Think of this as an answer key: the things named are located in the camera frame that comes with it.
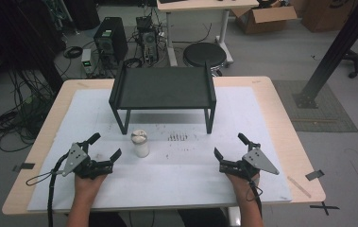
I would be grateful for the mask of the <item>white-legged wooden desk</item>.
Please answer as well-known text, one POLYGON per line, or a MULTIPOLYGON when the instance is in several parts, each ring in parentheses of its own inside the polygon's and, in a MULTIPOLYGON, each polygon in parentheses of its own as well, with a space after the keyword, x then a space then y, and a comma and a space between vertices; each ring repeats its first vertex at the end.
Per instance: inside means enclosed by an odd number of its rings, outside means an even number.
POLYGON ((258 6, 257 0, 182 0, 170 3, 162 3, 161 0, 157 0, 158 10, 162 11, 166 15, 166 30, 167 41, 166 49, 170 66, 177 66, 177 58, 173 46, 173 36, 171 32, 170 15, 175 11, 189 11, 189 10, 212 10, 221 9, 222 19, 220 34, 215 37, 217 44, 225 51, 227 58, 226 63, 234 63, 234 60, 230 54, 225 43, 226 31, 228 26, 228 20, 231 9, 240 8, 253 8, 258 6))

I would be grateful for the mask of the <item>black tape strip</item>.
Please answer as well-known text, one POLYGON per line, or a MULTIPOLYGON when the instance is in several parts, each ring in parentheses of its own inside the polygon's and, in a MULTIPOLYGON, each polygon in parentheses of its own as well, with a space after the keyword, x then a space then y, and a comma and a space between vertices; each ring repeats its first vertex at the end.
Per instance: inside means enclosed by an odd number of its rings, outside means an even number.
POLYGON ((316 171, 306 174, 305 177, 308 181, 312 181, 313 179, 318 179, 324 175, 325 175, 325 173, 321 169, 319 169, 319 170, 316 170, 316 171))
POLYGON ((19 165, 14 166, 12 171, 14 172, 20 172, 22 169, 33 169, 35 164, 33 163, 21 163, 19 165))

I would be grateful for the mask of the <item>person's legs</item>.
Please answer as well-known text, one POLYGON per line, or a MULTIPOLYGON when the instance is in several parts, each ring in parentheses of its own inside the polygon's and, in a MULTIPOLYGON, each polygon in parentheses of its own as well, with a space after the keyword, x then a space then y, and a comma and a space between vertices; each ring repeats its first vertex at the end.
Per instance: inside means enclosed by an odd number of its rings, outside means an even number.
MULTIPOLYGON (((179 209, 185 227, 228 227, 220 208, 179 209)), ((89 215, 89 227, 127 227, 117 212, 100 212, 89 215)))

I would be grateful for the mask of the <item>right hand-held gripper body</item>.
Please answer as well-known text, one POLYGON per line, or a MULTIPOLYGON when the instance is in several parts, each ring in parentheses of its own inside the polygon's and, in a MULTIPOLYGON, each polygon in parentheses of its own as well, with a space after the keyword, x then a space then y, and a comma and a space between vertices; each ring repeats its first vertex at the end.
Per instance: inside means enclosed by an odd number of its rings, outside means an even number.
POLYGON ((223 159, 219 162, 219 171, 221 173, 234 175, 247 181, 251 181, 261 170, 274 175, 280 174, 278 169, 259 148, 249 151, 239 161, 233 162, 223 159))

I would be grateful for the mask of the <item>black metal stand post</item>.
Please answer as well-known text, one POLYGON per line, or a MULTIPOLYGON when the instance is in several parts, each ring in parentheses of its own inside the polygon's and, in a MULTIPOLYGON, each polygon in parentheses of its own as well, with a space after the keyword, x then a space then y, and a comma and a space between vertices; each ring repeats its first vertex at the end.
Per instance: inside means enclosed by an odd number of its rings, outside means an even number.
POLYGON ((293 99, 298 108, 315 109, 317 107, 315 98, 357 39, 358 4, 301 92, 293 94, 293 99))

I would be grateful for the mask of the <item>grey power supply unit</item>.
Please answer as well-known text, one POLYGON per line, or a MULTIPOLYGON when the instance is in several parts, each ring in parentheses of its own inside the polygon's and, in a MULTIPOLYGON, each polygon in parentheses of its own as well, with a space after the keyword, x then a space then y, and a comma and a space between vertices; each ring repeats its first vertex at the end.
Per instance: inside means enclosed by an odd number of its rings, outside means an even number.
POLYGON ((81 54, 81 65, 86 74, 91 74, 93 72, 93 59, 92 59, 92 50, 90 48, 84 48, 81 54))

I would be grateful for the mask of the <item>large black computer tower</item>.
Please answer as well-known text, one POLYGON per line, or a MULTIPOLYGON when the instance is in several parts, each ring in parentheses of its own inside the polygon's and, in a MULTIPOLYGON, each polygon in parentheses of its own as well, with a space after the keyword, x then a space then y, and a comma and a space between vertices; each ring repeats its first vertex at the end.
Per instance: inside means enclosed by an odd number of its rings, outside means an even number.
POLYGON ((128 52, 126 33, 120 17, 106 17, 94 35, 99 57, 105 65, 123 61, 128 52))

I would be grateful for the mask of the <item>black curtain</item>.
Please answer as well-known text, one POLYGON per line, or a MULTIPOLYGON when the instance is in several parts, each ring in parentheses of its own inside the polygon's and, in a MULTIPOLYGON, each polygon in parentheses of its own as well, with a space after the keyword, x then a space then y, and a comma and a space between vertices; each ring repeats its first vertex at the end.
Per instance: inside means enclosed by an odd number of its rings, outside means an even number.
POLYGON ((0 51, 19 76, 37 70, 57 94, 63 80, 54 60, 65 47, 42 0, 0 0, 0 51))

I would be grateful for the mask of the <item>clear plastic strip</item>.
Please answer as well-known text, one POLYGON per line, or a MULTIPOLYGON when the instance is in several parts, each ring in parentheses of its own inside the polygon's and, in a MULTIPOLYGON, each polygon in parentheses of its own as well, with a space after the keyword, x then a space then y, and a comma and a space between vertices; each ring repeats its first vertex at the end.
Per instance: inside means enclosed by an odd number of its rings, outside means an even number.
POLYGON ((287 176, 287 179, 296 187, 298 188, 306 197, 311 198, 312 195, 304 189, 295 179, 290 176, 287 176))

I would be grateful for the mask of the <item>grey floor mat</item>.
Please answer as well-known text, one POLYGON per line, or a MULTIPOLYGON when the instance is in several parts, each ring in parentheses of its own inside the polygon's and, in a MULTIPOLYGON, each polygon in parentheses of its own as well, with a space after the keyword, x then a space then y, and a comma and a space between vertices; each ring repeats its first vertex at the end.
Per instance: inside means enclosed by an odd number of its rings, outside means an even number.
POLYGON ((274 87, 296 131, 358 132, 349 115, 325 84, 315 98, 315 107, 300 108, 295 101, 306 80, 274 80, 274 87))

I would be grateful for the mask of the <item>white jar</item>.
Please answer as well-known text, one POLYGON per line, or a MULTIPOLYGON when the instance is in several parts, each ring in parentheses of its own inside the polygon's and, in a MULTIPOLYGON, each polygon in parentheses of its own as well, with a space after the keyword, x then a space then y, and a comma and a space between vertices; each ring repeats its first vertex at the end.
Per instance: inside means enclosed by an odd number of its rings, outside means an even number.
POLYGON ((143 130, 135 130, 131 133, 131 142, 134 145, 134 152, 140 158, 145 158, 149 154, 147 134, 143 130))

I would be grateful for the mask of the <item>person's right hand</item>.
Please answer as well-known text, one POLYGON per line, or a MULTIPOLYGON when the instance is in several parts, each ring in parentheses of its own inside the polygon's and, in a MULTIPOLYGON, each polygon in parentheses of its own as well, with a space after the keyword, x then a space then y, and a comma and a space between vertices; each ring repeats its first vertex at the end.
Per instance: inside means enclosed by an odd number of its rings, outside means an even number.
POLYGON ((247 180, 230 174, 227 174, 227 177, 232 184, 238 203, 253 201, 255 199, 255 193, 252 191, 247 180))

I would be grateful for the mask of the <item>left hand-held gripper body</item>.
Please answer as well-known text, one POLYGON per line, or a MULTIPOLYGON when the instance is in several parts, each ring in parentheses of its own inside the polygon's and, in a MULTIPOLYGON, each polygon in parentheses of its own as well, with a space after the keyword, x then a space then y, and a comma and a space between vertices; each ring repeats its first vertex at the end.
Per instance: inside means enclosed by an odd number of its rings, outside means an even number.
POLYGON ((112 173, 114 161, 97 162, 88 154, 88 143, 73 143, 66 153, 61 175, 66 177, 75 173, 81 179, 95 179, 100 175, 112 173))

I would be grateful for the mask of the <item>small black computer tower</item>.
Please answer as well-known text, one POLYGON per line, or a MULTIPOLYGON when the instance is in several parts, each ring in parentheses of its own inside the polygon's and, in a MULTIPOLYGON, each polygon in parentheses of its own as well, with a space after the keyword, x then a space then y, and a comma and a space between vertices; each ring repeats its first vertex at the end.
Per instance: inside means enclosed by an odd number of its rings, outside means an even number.
POLYGON ((159 51, 157 46, 157 33, 153 28, 140 31, 140 42, 143 50, 143 57, 147 63, 159 60, 159 51))

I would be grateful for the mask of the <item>white table mat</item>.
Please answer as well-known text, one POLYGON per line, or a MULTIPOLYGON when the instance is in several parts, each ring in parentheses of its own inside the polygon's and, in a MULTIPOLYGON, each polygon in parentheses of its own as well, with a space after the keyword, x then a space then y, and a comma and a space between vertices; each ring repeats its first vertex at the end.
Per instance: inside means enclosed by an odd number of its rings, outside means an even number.
POLYGON ((113 172, 103 182, 94 203, 96 209, 167 208, 180 206, 226 206, 236 202, 228 178, 220 172, 214 152, 236 162, 247 152, 239 139, 261 146, 277 166, 280 161, 253 90, 249 87, 218 87, 213 130, 206 131, 201 110, 134 111, 129 128, 143 130, 149 153, 135 154, 128 134, 123 134, 109 105, 110 90, 78 90, 62 120, 42 166, 51 170, 75 143, 95 133, 90 146, 96 161, 122 152, 113 172))

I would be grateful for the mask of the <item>small black box device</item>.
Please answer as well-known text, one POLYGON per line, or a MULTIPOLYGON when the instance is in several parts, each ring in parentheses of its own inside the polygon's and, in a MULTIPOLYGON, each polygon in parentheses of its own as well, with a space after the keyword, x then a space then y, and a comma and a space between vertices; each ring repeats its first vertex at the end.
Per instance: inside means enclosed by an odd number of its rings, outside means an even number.
POLYGON ((142 16, 136 18, 136 26, 138 30, 145 30, 152 25, 152 19, 150 16, 142 16))

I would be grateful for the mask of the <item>black metal shelf rack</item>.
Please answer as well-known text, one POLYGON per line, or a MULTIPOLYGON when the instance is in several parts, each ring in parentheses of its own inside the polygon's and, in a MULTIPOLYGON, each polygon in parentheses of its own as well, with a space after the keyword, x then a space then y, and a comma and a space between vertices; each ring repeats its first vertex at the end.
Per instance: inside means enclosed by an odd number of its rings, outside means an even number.
POLYGON ((120 63, 109 104, 122 134, 132 110, 203 110, 206 132, 213 131, 216 94, 211 65, 127 68, 120 63))

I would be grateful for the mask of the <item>person's left hand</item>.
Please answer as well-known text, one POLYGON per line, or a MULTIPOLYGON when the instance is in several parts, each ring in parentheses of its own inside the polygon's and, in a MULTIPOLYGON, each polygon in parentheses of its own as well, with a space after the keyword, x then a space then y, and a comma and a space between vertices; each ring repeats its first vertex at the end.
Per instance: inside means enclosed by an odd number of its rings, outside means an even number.
POLYGON ((106 178, 106 175, 98 176, 95 179, 82 179, 75 176, 75 201, 87 204, 93 203, 106 178))

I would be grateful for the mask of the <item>open cardboard box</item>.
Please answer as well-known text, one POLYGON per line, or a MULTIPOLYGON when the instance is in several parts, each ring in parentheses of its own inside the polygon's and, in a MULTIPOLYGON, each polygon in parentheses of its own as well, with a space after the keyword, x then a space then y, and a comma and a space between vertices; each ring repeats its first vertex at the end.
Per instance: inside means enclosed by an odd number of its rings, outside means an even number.
POLYGON ((297 19, 293 6, 268 9, 233 9, 235 23, 245 34, 282 31, 288 20, 297 19))

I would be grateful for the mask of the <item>black tape cross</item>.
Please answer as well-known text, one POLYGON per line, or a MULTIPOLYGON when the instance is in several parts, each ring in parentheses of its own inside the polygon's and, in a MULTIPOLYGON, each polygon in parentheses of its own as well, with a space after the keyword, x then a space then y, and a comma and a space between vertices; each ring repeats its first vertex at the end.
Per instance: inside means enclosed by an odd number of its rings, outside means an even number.
POLYGON ((322 201, 320 205, 310 205, 310 208, 312 209, 323 209, 326 216, 329 215, 330 210, 339 210, 340 208, 337 206, 330 206, 325 203, 325 201, 322 201))

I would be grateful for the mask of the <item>closed cardboard box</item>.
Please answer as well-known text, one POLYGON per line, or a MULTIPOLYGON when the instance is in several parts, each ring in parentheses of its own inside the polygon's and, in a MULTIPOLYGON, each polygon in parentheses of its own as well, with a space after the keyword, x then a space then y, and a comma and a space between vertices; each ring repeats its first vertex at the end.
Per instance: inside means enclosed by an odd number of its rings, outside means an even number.
POLYGON ((311 32, 340 30, 358 0, 310 0, 301 23, 311 32))

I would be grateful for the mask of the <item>black round stool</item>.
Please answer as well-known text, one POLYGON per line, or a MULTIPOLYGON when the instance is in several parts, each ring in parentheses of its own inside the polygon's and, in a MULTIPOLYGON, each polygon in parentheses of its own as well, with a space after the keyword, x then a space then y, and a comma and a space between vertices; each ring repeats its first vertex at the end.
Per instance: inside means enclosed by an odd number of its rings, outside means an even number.
POLYGON ((184 49, 183 61, 186 65, 200 67, 207 61, 211 67, 218 67, 225 63, 226 52, 217 44, 190 44, 184 49))

